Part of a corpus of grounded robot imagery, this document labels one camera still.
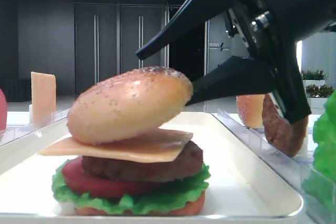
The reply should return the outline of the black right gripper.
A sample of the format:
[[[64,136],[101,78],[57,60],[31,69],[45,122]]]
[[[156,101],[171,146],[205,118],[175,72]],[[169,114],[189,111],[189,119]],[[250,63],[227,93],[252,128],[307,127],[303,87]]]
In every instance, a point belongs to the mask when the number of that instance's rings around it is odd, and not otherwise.
[[[233,0],[229,12],[250,58],[232,56],[194,81],[187,104],[271,92],[287,122],[308,116],[296,43],[335,22],[335,0]]]

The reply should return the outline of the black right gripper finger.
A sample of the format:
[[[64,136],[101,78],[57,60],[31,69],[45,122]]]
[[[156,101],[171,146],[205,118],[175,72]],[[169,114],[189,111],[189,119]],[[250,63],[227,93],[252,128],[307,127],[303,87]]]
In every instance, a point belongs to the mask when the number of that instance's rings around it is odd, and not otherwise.
[[[166,26],[136,52],[137,57],[140,60],[147,59],[196,26],[232,6],[233,0],[185,0]]]

